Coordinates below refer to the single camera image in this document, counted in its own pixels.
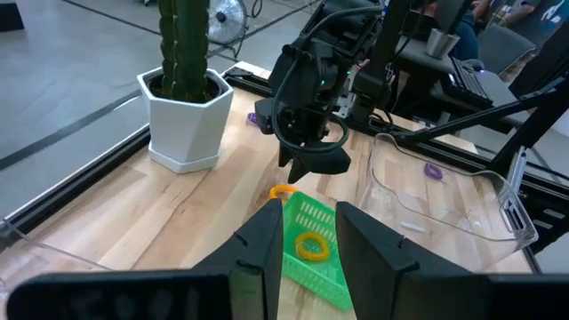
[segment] monitor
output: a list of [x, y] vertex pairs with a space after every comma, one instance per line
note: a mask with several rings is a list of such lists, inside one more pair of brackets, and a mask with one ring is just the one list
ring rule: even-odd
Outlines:
[[453, 35], [471, 3], [472, 0], [437, 0], [434, 16], [440, 29]]

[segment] chair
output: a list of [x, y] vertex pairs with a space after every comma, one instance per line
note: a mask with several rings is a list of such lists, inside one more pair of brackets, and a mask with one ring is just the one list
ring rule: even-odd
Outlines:
[[533, 49], [531, 41], [497, 24], [491, 24], [478, 36], [478, 59], [486, 70], [497, 75]]

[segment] keyboard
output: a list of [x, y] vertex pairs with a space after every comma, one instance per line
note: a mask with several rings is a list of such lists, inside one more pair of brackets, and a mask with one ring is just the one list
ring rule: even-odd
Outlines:
[[455, 58], [451, 58], [454, 65], [454, 72], [441, 79], [443, 90], [449, 96], [464, 101], [468, 104], [488, 108], [491, 107], [493, 101], [482, 88], [482, 85], [476, 78], [476, 71], [468, 63]]

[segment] purple object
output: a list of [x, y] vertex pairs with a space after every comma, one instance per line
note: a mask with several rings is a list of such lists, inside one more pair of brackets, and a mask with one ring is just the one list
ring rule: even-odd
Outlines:
[[257, 124], [257, 115], [254, 112], [247, 114], [247, 121], [252, 124]]
[[425, 164], [425, 174], [434, 180], [443, 179], [443, 171], [441, 170], [441, 168], [431, 163]]

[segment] white hexagonal pot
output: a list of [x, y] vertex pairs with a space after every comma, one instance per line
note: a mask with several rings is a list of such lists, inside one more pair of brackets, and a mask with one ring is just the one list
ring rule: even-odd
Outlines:
[[206, 75], [221, 89], [217, 98], [205, 104], [162, 99], [148, 88], [150, 80], [161, 74], [162, 68], [156, 68], [137, 76], [150, 119], [150, 158], [177, 173], [214, 167], [233, 88], [215, 70], [207, 69]]

